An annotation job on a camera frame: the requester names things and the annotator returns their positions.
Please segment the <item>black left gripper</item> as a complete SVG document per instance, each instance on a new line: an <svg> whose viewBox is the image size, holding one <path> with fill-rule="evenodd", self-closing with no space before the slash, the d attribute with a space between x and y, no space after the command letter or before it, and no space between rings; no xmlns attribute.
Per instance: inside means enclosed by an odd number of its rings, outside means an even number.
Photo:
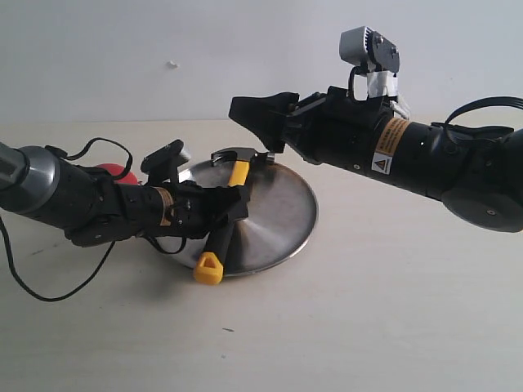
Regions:
<svg viewBox="0 0 523 392"><path fill-rule="evenodd" d="M157 192L162 202L159 226L171 236L201 239L248 217L248 189L243 185L205 191L194 181L164 182Z"/></svg>

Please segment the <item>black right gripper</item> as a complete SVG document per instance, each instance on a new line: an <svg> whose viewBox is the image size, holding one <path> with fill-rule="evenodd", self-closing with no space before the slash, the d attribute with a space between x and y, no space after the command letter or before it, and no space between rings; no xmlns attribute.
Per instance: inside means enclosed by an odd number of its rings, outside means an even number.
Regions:
<svg viewBox="0 0 523 392"><path fill-rule="evenodd" d="M251 131L260 130L255 135L274 154L283 153L287 144L308 163L364 174L378 132L393 117L392 99L355 100L347 93L330 87L301 100L290 91L267 97L236 96L230 103L229 119ZM280 132L272 132L283 126L284 138Z"/></svg>

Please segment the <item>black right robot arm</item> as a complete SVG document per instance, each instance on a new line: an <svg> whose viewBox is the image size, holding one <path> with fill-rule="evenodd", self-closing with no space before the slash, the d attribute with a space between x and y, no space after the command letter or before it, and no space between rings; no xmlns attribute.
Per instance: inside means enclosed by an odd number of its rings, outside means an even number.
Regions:
<svg viewBox="0 0 523 392"><path fill-rule="evenodd" d="M232 121L271 152L293 149L327 164L442 203L469 224L497 232L522 229L522 134L502 126L429 124L395 115L389 97L356 99L330 87L236 96Z"/></svg>

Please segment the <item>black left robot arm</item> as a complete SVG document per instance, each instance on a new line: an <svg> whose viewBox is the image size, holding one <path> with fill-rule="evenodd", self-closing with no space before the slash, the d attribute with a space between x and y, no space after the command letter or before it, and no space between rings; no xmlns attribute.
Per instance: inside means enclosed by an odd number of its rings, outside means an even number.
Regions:
<svg viewBox="0 0 523 392"><path fill-rule="evenodd" d="M146 156L143 184L128 184L131 163L118 174L74 164L54 146L1 146L1 208L61 229L79 247L143 238L202 239L248 215L243 186L203 187L181 181L189 161L181 140Z"/></svg>

